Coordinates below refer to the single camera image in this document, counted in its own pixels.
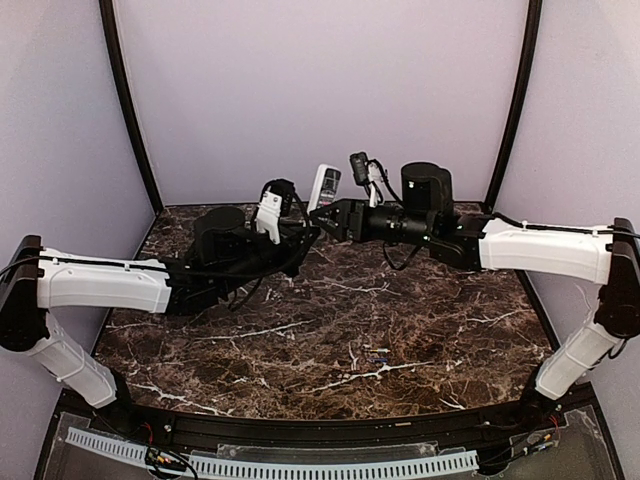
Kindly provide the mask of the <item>white remote control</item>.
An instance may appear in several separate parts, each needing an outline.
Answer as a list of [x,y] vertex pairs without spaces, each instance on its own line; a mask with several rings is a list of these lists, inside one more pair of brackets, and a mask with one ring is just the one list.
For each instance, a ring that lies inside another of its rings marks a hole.
[[335,201],[342,172],[334,166],[320,164],[316,170],[307,212],[327,206]]

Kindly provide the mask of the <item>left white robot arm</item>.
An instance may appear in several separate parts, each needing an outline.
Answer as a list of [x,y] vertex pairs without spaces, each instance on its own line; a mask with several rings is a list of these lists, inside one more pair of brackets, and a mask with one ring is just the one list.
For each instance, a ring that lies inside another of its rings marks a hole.
[[196,315],[233,299],[246,284],[272,274],[294,277],[319,235],[308,219],[278,214],[246,225],[244,212],[218,207],[197,219],[182,258],[125,261],[45,248],[37,235],[21,241],[1,272],[1,346],[40,363],[96,410],[130,401],[124,379],[98,363],[51,314],[57,307],[100,307]]

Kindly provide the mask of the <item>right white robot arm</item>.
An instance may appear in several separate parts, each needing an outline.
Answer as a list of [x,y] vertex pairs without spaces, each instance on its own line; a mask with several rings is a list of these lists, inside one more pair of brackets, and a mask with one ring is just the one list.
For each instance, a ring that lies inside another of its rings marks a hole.
[[627,219],[568,227],[518,222],[500,213],[459,215],[450,172],[428,162],[402,167],[402,193],[387,204],[377,185],[388,180],[383,167],[364,153],[352,155],[350,164],[368,199],[337,199],[341,173],[322,164],[309,205],[313,222],[338,241],[407,244],[459,270],[533,271],[600,286],[597,309],[535,374],[538,395],[561,398],[621,342],[638,336],[639,236]]

